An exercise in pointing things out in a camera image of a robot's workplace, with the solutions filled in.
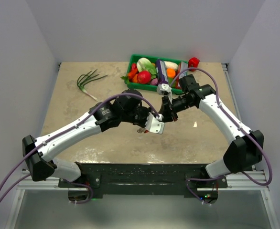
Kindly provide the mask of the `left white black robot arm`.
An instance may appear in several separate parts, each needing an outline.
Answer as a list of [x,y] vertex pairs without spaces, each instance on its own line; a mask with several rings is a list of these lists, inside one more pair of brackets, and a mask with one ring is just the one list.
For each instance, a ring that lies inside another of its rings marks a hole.
[[151,103],[142,106],[145,99],[137,90],[127,90],[96,104],[88,112],[66,126],[41,137],[28,135],[22,139],[22,153],[33,181],[49,177],[70,181],[75,187],[86,182],[79,165],[57,158],[67,148],[93,135],[126,122],[147,126],[148,118],[157,117]]

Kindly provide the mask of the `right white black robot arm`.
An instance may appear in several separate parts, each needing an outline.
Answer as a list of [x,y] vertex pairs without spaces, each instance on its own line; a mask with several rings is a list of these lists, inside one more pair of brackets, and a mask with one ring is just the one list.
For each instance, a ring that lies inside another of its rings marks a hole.
[[223,157],[206,165],[206,172],[200,175],[204,187],[211,187],[219,176],[242,172],[262,160],[263,134],[259,130],[252,131],[236,118],[212,86],[200,86],[193,75],[183,77],[179,84],[183,94],[176,99],[172,98],[168,84],[162,83],[157,87],[158,93],[163,95],[159,111],[163,122],[177,121],[178,112],[196,107],[214,122],[229,144]]

